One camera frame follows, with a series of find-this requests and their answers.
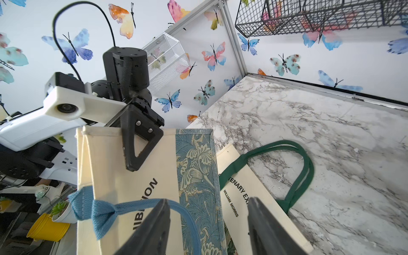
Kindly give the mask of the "cream bag blue floral pattern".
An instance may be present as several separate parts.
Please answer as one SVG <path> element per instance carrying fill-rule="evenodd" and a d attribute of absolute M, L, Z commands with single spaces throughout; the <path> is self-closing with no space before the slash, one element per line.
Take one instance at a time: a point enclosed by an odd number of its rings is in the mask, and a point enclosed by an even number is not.
<path fill-rule="evenodd" d="M 95 200 L 112 205 L 167 199 L 185 208 L 189 224 L 170 213 L 168 255 L 227 253 L 214 135 L 211 129 L 167 129 L 142 167 L 125 167 L 118 127 L 80 127 L 76 130 L 78 190 L 70 195 L 78 219 L 79 255 L 112 255 L 141 226 L 150 209 L 119 215 L 99 238 L 91 220 Z"/>

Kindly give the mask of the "cream bag green handles floral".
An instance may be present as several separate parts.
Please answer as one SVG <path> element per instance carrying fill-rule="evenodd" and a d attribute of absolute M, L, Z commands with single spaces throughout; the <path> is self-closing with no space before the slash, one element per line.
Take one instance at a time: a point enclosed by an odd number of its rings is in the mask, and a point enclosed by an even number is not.
<path fill-rule="evenodd" d="M 255 156 L 283 150 L 300 155 L 303 158 L 303 168 L 285 198 L 276 200 L 248 166 L 248 161 Z M 261 200 L 306 255 L 312 252 L 311 243 L 288 217 L 289 210 L 309 188 L 315 173 L 312 160 L 298 143 L 282 140 L 242 155 L 229 144 L 217 153 L 217 163 L 229 254 L 254 255 L 248 225 L 248 203 L 252 197 Z"/>

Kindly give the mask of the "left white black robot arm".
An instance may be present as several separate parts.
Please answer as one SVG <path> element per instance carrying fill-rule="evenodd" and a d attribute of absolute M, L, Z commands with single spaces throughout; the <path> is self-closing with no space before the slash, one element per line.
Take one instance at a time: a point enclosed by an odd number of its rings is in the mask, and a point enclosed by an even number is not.
<path fill-rule="evenodd" d="M 1 174 L 16 180 L 44 178 L 76 184 L 76 161 L 56 136 L 102 123 L 121 129 L 125 167 L 139 170 L 163 137 L 164 119 L 152 110 L 148 54 L 113 46 L 103 55 L 105 80 L 84 83 L 56 72 L 46 84 L 43 106 L 1 119 Z"/>

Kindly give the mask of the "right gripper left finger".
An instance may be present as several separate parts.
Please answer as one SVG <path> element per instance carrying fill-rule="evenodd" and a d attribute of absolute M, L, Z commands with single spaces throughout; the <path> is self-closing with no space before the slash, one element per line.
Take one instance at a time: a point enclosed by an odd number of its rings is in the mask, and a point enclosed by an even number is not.
<path fill-rule="evenodd" d="M 116 255 L 164 255 L 170 231 L 170 206 L 161 199 Z"/>

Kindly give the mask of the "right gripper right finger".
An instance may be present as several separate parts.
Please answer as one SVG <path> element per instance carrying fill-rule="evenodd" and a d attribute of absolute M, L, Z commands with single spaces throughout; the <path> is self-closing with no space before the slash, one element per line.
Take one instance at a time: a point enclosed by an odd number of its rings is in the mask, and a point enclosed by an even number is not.
<path fill-rule="evenodd" d="M 306 255 L 259 198 L 248 203 L 248 225 L 254 255 Z"/>

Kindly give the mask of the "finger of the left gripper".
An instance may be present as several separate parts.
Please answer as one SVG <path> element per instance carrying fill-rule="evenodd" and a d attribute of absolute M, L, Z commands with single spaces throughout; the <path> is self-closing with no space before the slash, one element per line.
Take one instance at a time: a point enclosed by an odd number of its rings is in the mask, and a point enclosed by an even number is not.
<path fill-rule="evenodd" d="M 120 117 L 125 166 L 138 171 L 153 151 L 164 132 L 161 127 L 148 123 L 148 119 L 131 109 Z"/>

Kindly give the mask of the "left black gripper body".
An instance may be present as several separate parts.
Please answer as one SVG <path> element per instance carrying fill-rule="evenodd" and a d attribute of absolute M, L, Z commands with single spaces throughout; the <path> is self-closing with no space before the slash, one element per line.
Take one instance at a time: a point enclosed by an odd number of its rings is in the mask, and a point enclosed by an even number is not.
<path fill-rule="evenodd" d="M 116 115 L 114 115 L 106 124 L 106 127 L 118 127 L 121 126 L 120 117 L 124 115 L 125 112 L 129 112 L 131 109 L 135 110 L 137 114 L 143 115 L 148 119 L 148 123 L 151 123 L 157 127 L 162 127 L 165 125 L 165 120 L 154 110 L 152 110 L 151 105 L 140 97 L 130 100 Z"/>

